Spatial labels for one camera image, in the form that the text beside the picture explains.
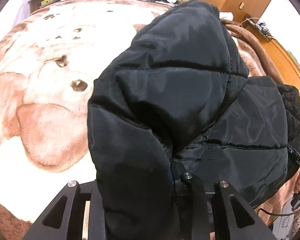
silver screw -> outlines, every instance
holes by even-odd
[[[222,180],[219,182],[221,187],[228,187],[229,186],[229,182],[226,180]]]
[[[191,172],[185,172],[182,174],[182,177],[184,177],[185,179],[191,179],[193,175]]]
[[[75,187],[77,185],[77,182],[75,180],[71,180],[68,182],[68,187]]]

white wall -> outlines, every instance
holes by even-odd
[[[28,0],[9,0],[0,12],[0,41],[19,22],[30,15]]]
[[[300,64],[300,15],[289,0],[271,0],[260,21]]]

black puffer jacket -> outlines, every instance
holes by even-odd
[[[156,18],[89,101],[89,149],[114,238],[160,239],[169,225],[173,239],[171,158],[204,180],[228,180],[254,207],[264,202],[288,179],[287,118],[300,150],[298,91],[248,78],[217,8],[191,1]]]

jacket sleeve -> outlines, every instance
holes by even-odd
[[[154,239],[164,227],[173,152],[209,128],[247,76],[218,10],[195,0],[144,27],[95,80],[88,142],[114,239]]]

bed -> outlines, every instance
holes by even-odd
[[[0,232],[7,240],[20,240],[68,181],[95,180],[86,138],[93,81],[141,28],[169,8],[135,0],[65,1],[35,11],[2,39]],[[250,76],[285,82],[257,35],[224,24]],[[281,210],[295,179],[263,207]],[[83,239],[88,210],[87,203]],[[266,224],[274,220],[261,217]]]

